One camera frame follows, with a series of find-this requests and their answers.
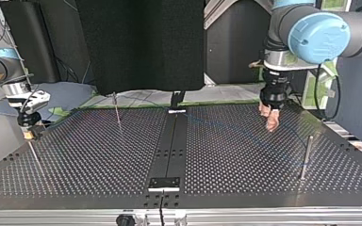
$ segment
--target metal post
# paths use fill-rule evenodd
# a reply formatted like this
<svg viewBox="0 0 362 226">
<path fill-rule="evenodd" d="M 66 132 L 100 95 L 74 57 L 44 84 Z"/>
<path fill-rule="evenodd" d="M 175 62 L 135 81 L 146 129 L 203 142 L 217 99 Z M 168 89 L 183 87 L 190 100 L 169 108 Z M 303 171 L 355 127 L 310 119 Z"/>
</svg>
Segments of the metal post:
<svg viewBox="0 0 362 226">
<path fill-rule="evenodd" d="M 306 169 L 307 169 L 307 164 L 308 164 L 308 161 L 309 161 L 309 158 L 310 158 L 310 152 L 311 152 L 311 148 L 313 146 L 313 140 L 314 140 L 313 136 L 309 136 L 308 139 L 307 139 L 307 146 L 306 146 L 306 151 L 305 151 L 305 154 L 304 154 L 304 165 L 302 166 L 301 180 L 305 179 L 304 176 L 305 176 L 305 172 L 306 172 Z"/>
</svg>

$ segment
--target silver metal cylinder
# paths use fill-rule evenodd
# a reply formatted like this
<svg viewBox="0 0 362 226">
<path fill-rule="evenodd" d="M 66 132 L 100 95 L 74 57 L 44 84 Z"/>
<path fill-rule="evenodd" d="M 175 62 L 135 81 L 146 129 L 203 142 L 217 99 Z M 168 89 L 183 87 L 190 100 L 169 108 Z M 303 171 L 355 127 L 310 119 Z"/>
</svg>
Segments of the silver metal cylinder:
<svg viewBox="0 0 362 226">
<path fill-rule="evenodd" d="M 30 91 L 26 82 L 7 84 L 2 86 L 2 90 L 7 96 L 20 95 Z"/>
</svg>

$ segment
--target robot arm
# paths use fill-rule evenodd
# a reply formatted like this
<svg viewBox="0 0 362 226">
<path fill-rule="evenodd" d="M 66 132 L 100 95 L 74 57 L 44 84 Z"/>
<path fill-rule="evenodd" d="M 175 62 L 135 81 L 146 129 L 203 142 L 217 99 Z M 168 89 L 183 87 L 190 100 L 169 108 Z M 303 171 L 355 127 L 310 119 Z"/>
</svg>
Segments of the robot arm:
<svg viewBox="0 0 362 226">
<path fill-rule="evenodd" d="M 37 111 L 49 102 L 49 93 L 43 90 L 31 90 L 20 59 L 13 49 L 0 49 L 0 86 L 8 98 L 9 105 L 19 115 L 25 139 L 38 139 L 44 126 Z"/>
<path fill-rule="evenodd" d="M 315 69 L 336 57 L 362 57 L 362 12 L 328 12 L 313 5 L 312 0 L 274 1 L 264 56 L 266 87 L 260 93 L 266 117 L 287 99 L 291 71 Z"/>
</svg>

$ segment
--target thin metal rod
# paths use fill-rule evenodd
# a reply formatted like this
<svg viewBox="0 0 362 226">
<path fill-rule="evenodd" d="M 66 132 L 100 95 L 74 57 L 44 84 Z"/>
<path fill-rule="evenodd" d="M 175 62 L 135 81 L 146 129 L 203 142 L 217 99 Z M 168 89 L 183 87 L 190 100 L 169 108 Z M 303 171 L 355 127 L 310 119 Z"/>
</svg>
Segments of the thin metal rod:
<svg viewBox="0 0 362 226">
<path fill-rule="evenodd" d="M 314 140 L 313 136 L 309 136 L 307 139 L 306 151 L 304 154 L 304 165 L 302 166 L 301 180 L 305 179 L 305 172 L 307 170 L 307 164 L 310 159 L 310 152 L 311 152 L 311 148 L 313 146 L 313 140 Z"/>
<path fill-rule="evenodd" d="M 118 102 L 117 102 L 117 93 L 113 92 L 113 104 L 116 108 L 116 115 L 117 115 L 117 123 L 119 123 L 120 128 L 122 127 L 122 124 L 120 122 L 120 114 L 119 114 L 119 108 L 118 108 Z"/>
<path fill-rule="evenodd" d="M 30 141 L 28 141 L 27 143 L 28 143 L 28 146 L 29 146 L 30 149 L 31 149 L 32 155 L 34 155 L 34 158 L 35 158 L 35 160 L 37 161 L 38 165 L 41 166 L 41 164 L 40 164 L 40 159 L 38 158 L 37 153 L 35 152 L 35 149 L 34 149 L 34 147 L 32 146 L 32 143 L 31 143 Z"/>
</svg>

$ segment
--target black mount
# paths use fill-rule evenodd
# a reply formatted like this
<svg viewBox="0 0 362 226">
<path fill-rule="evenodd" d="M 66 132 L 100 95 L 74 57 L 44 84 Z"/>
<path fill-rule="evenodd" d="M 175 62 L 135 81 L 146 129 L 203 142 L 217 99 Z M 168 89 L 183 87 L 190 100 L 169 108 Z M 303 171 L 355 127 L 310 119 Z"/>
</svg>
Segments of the black mount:
<svg viewBox="0 0 362 226">
<path fill-rule="evenodd" d="M 185 91 L 173 92 L 170 110 L 177 111 L 183 109 L 182 107 L 179 106 L 179 104 L 184 101 L 185 93 L 186 93 Z"/>
<path fill-rule="evenodd" d="M 132 216 L 120 215 L 117 217 L 116 223 L 119 226 L 134 226 L 135 220 Z"/>
</svg>

